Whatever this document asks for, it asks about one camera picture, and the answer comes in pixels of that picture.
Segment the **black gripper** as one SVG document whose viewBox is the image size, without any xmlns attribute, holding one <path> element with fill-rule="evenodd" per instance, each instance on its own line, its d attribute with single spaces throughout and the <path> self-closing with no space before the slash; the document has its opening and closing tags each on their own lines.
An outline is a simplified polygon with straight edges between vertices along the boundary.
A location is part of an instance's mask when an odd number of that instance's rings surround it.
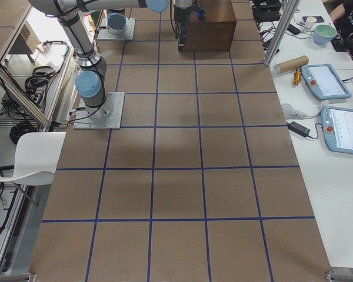
<svg viewBox="0 0 353 282">
<path fill-rule="evenodd" d="M 191 19 L 191 14 L 195 13 L 199 21 L 205 20 L 205 6 L 191 5 L 187 8 L 180 8 L 173 5 L 174 8 L 174 33 L 178 40 L 178 47 L 183 48 L 187 39 L 187 29 L 184 27 Z"/>
</svg>

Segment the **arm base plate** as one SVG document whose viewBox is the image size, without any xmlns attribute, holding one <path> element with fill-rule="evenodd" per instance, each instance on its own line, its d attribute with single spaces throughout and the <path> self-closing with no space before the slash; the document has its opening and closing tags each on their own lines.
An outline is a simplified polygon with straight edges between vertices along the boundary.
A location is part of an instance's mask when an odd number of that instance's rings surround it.
<svg viewBox="0 0 353 282">
<path fill-rule="evenodd" d="M 124 107 L 124 92 L 107 92 L 105 103 L 98 109 L 85 106 L 82 98 L 73 128 L 76 130 L 120 129 Z"/>
<path fill-rule="evenodd" d="M 98 41 L 132 41 L 135 30 L 135 18 L 127 18 L 123 29 L 107 29 L 106 18 L 102 20 L 98 32 Z"/>
</svg>

